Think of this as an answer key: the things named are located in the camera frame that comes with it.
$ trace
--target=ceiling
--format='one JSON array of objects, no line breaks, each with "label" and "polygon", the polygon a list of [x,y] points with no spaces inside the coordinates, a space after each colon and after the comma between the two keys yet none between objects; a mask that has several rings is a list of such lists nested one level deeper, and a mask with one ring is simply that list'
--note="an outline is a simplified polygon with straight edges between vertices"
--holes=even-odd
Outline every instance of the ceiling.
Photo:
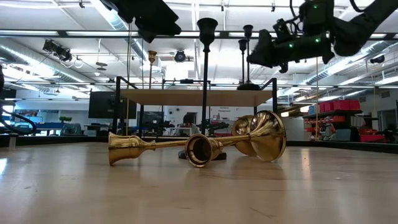
[{"label": "ceiling", "polygon": [[[74,0],[3,0],[0,2],[0,21],[1,29],[38,29],[38,30],[113,30],[113,27],[100,13],[97,7],[94,7],[95,0],[84,0],[85,8],[78,7],[78,1]],[[196,20],[204,17],[211,17],[218,21],[216,30],[235,30],[242,31],[242,27],[246,24],[252,24],[254,30],[269,29],[276,20],[283,17],[289,19],[292,17],[289,5],[289,0],[166,0],[165,1],[179,16],[177,24],[182,30],[198,30]],[[275,2],[275,12],[271,12],[271,5]],[[364,7],[370,4],[372,0],[360,1],[356,0],[359,7]],[[221,11],[221,4],[225,5],[224,12]],[[293,0],[294,6],[299,6],[303,0]],[[344,20],[350,20],[357,15],[350,7],[348,0],[335,0],[335,16]],[[390,16],[379,28],[378,32],[398,32],[396,25],[398,20],[398,12]],[[57,59],[52,55],[47,55],[42,50],[46,38],[42,37],[13,37],[11,39],[19,45],[31,49],[38,54],[49,57],[57,62]],[[71,39],[71,38],[52,38],[54,42],[65,48],[71,49],[74,56],[78,56],[83,61],[83,66],[77,68],[72,63],[65,64],[67,67],[60,66],[61,70],[76,72],[83,75],[87,80],[94,82],[106,82],[109,78],[116,76],[127,76],[127,71],[130,72],[132,82],[148,82],[149,72],[144,66],[144,72],[141,70],[140,55],[132,52],[131,56],[134,60],[131,62],[130,69],[127,68],[127,42],[124,39]],[[167,79],[181,79],[192,78],[198,79],[203,77],[203,50],[202,44],[199,40],[196,43],[193,39],[155,39],[151,44],[141,42],[137,39],[140,45],[144,46],[144,50],[155,50],[158,53],[163,70],[154,73],[153,82],[160,82],[162,74]],[[256,40],[251,41],[251,50],[257,44]],[[389,49],[386,53],[385,64],[370,65],[372,69],[386,66],[389,63],[395,62],[395,49]],[[176,50],[184,50],[186,55],[190,57],[190,62],[175,63],[172,54]],[[242,77],[242,58],[239,50],[238,40],[218,39],[210,45],[209,55],[209,70],[208,78],[213,83],[238,83]],[[195,70],[195,60],[198,63],[198,69]],[[97,71],[98,66],[96,62],[103,62],[108,64],[106,71]],[[289,71],[285,74],[278,72],[279,68],[265,68],[258,65],[250,66],[251,80],[254,83],[265,83],[272,77],[278,78],[279,84],[302,84],[304,80],[310,78],[317,68],[322,70],[324,64],[322,60],[316,58],[308,59],[306,62],[289,63]],[[174,75],[171,72],[175,71],[176,67],[182,69],[182,75]],[[320,80],[320,85],[339,85],[350,78],[362,75],[365,72],[363,60],[359,60],[350,66],[339,69],[334,74],[327,78]],[[374,78],[380,78],[381,72],[374,75]],[[9,77],[9,80],[31,81],[37,78],[32,78],[25,75],[22,78]],[[353,82],[352,85],[360,83],[367,85],[369,77]],[[298,90],[294,91],[295,96],[302,96],[310,94],[308,91]]]}]

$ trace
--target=wooden floor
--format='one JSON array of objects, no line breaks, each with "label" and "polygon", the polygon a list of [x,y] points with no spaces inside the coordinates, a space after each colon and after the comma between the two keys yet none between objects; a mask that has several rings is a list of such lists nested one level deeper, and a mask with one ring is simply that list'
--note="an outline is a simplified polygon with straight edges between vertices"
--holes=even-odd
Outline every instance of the wooden floor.
[{"label": "wooden floor", "polygon": [[290,147],[278,163],[178,149],[108,165],[107,144],[0,150],[0,223],[397,223],[398,155]]}]

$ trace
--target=ceiling light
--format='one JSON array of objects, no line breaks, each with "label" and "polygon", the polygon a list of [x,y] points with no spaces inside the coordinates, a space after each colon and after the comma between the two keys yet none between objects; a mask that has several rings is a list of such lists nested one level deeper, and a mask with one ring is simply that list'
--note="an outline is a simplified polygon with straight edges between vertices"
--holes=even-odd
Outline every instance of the ceiling light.
[{"label": "ceiling light", "polygon": [[396,89],[396,88],[398,88],[398,86],[379,86],[379,88],[383,88],[383,89]]},{"label": "ceiling light", "polygon": [[179,35],[176,35],[176,37],[199,37],[199,32],[181,32]]},{"label": "ceiling light", "polygon": [[[228,34],[230,37],[244,37],[244,32],[230,32]],[[270,33],[272,37],[276,37],[276,33]],[[253,32],[252,37],[259,37],[258,32]]]},{"label": "ceiling light", "polygon": [[376,84],[377,85],[385,85],[385,84],[393,83],[393,82],[398,82],[398,76],[385,78],[385,79],[383,79],[381,81],[376,82]]},{"label": "ceiling light", "polygon": [[307,99],[307,97],[305,97],[305,96],[300,96],[300,97],[298,97],[298,98],[296,99],[296,101],[303,101],[303,100],[305,100],[305,99]]},{"label": "ceiling light", "polygon": [[57,31],[43,30],[0,30],[0,35],[37,35],[37,36],[58,36]]},{"label": "ceiling light", "polygon": [[355,96],[355,95],[360,94],[360,93],[362,93],[362,92],[364,92],[364,91],[365,91],[365,90],[355,91],[355,92],[350,93],[350,94],[347,94],[347,95],[345,95],[345,96]]},{"label": "ceiling light", "polygon": [[300,112],[302,112],[302,113],[308,113],[309,110],[310,110],[310,106],[304,106],[304,107],[300,108]]},{"label": "ceiling light", "polygon": [[330,101],[339,98],[340,96],[325,96],[322,98],[319,98],[318,101]]},{"label": "ceiling light", "polygon": [[373,86],[339,86],[338,88],[374,88],[374,87]]},{"label": "ceiling light", "polygon": [[[128,31],[67,31],[69,36],[109,36],[109,37],[122,37],[128,36]],[[137,32],[131,32],[132,36],[137,36]]]},{"label": "ceiling light", "polygon": [[372,34],[371,38],[385,38],[387,34]]}]

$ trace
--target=ceiling duct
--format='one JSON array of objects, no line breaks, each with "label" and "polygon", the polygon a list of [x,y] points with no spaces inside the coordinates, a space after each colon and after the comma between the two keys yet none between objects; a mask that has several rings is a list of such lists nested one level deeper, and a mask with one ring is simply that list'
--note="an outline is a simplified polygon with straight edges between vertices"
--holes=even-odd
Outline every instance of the ceiling duct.
[{"label": "ceiling duct", "polygon": [[[375,57],[377,54],[381,53],[383,50],[386,50],[392,46],[396,45],[396,41],[379,41],[375,44],[368,44],[363,47],[358,54],[351,56],[351,57],[340,57],[337,56],[330,60],[328,64],[326,64],[320,71],[314,71],[309,74],[309,78],[304,80],[299,85],[312,85],[317,81],[320,81],[326,77],[329,77],[333,74],[343,71],[344,69],[349,68],[350,66],[354,65],[356,62],[367,60],[370,58]],[[284,90],[278,91],[278,96],[285,96],[290,95],[300,88],[287,88]]]},{"label": "ceiling duct", "polygon": [[[58,75],[59,77],[54,77],[57,81],[60,79],[61,81],[64,80],[68,82],[95,82],[70,68],[61,67],[60,70],[59,62],[48,57],[46,58],[46,56],[43,56],[9,38],[0,39],[0,58],[8,58],[7,61],[0,60],[0,62],[4,63],[30,65],[32,68],[35,68],[37,71],[36,73],[43,77],[52,78],[54,75]],[[106,86],[99,86],[98,88],[104,91],[111,90]]]},{"label": "ceiling duct", "polygon": [[[104,19],[111,25],[114,30],[129,30],[124,21],[119,17],[116,11],[108,10],[100,0],[91,0],[91,3],[97,11],[104,17]],[[143,46],[136,39],[131,39],[131,49],[143,61],[148,61],[148,53],[143,49]]]}]

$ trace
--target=person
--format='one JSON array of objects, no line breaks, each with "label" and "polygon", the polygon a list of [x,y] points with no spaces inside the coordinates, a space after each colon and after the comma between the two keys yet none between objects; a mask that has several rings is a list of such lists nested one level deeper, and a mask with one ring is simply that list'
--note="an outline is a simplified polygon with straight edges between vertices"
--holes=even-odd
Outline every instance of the person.
[{"label": "person", "polygon": [[177,125],[178,128],[191,128],[189,129],[178,129],[175,132],[175,136],[187,136],[189,137],[190,134],[200,134],[198,127],[193,123],[193,116],[190,114],[186,114],[183,117],[182,124]]},{"label": "person", "polygon": [[[182,124],[179,124],[177,127],[179,128],[191,128],[192,133],[191,134],[201,134],[199,131],[198,127],[193,123],[193,116],[190,114],[186,114],[183,118]],[[190,132],[189,129],[179,129],[174,135],[175,136],[189,136]],[[178,158],[180,159],[187,159],[185,155],[185,150],[181,150],[178,152]],[[220,160],[225,160],[226,159],[226,153],[221,152],[218,157],[216,157],[214,160],[215,161],[220,161]]]}]

